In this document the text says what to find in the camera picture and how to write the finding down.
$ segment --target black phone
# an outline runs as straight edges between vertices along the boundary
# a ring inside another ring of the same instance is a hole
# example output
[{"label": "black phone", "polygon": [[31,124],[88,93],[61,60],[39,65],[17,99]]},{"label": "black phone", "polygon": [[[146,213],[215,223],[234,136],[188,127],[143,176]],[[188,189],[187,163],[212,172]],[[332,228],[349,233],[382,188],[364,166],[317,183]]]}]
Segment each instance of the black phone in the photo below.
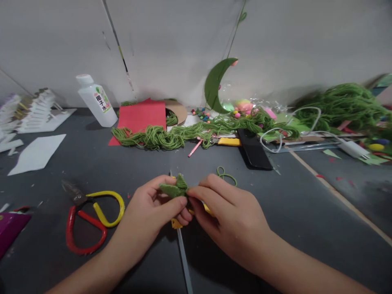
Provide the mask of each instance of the black phone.
[{"label": "black phone", "polygon": [[254,168],[273,170],[268,156],[256,134],[247,129],[237,129],[238,136],[241,140],[241,147],[247,163]]}]

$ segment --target yellow pom pom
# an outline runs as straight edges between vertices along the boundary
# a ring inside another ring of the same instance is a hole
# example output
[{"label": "yellow pom pom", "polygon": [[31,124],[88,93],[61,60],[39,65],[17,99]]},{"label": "yellow pom pom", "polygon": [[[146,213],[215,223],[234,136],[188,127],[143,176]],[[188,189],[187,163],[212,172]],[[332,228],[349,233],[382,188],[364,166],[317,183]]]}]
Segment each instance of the yellow pom pom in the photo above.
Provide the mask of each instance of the yellow pom pom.
[{"label": "yellow pom pom", "polygon": [[369,149],[373,150],[373,151],[382,151],[382,150],[384,150],[384,148],[385,147],[381,144],[370,144],[369,145]]}]

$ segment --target hand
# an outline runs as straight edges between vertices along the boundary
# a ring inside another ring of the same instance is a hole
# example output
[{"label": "hand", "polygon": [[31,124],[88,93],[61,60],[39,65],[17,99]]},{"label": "hand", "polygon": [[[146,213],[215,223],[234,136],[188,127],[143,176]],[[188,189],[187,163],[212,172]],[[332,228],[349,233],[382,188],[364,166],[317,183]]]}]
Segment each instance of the hand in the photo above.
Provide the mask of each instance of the hand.
[{"label": "hand", "polygon": [[182,225],[188,225],[192,220],[192,215],[185,208],[187,199],[170,199],[160,194],[161,183],[175,185],[176,179],[162,175],[139,187],[105,248],[124,261],[127,270],[140,261],[160,229],[172,218],[177,218]]},{"label": "hand", "polygon": [[[211,239],[239,265],[257,274],[261,255],[271,247],[274,234],[256,198],[214,174],[187,194],[197,221]],[[204,210],[201,201],[216,218]]]}]

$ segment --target green foam moon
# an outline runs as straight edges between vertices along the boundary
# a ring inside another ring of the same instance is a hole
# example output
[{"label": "green foam moon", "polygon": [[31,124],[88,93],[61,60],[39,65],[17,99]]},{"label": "green foam moon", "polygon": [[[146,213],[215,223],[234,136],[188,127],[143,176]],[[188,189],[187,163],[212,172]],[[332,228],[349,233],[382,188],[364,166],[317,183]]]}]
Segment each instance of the green foam moon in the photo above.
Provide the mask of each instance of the green foam moon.
[{"label": "green foam moon", "polygon": [[237,58],[226,58],[215,65],[209,72],[204,85],[205,100],[212,110],[221,114],[227,114],[229,111],[224,109],[219,101],[218,91],[221,80],[227,69],[236,62]]}]

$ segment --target white wall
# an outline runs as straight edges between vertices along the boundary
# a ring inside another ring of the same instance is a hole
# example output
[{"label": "white wall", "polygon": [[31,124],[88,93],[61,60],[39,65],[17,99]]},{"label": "white wall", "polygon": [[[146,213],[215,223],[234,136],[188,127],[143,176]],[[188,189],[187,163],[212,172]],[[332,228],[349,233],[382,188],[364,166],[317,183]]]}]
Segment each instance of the white wall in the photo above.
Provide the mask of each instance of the white wall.
[{"label": "white wall", "polygon": [[242,0],[107,0],[138,99],[200,105]]},{"label": "white wall", "polygon": [[[101,1],[2,0],[0,27],[0,69],[29,92],[49,87],[63,105],[84,107],[75,76],[88,73],[112,104],[133,99]],[[0,97],[8,91],[17,89],[2,78]]]},{"label": "white wall", "polygon": [[[107,0],[136,95],[204,102],[241,0]],[[237,97],[289,103],[392,72],[390,0],[248,0],[224,81]]]}]

